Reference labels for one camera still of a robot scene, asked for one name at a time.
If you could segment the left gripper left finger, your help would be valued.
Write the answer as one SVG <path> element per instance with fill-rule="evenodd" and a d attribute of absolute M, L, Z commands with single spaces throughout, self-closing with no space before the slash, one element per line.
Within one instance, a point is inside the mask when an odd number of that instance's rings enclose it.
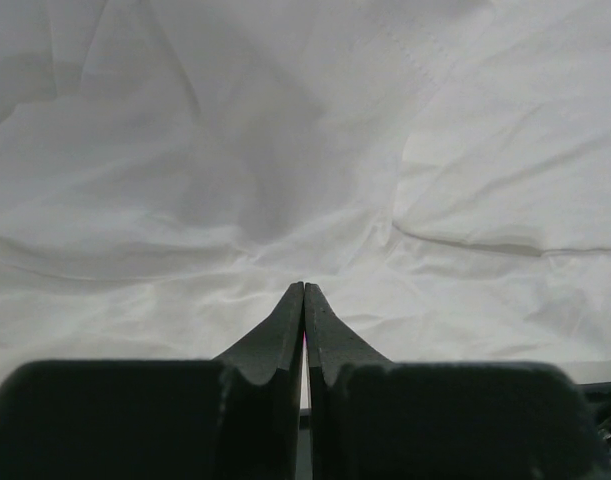
<path fill-rule="evenodd" d="M 293 479 L 304 343 L 302 282 L 216 357 L 225 367 L 214 453 L 216 479 Z"/>

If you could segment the white t shirt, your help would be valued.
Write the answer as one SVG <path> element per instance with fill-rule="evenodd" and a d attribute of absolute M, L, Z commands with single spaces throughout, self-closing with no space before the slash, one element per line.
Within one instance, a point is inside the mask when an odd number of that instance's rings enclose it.
<path fill-rule="evenodd" d="M 611 1 L 0 1 L 0 384 L 296 281 L 396 361 L 611 381 Z"/>

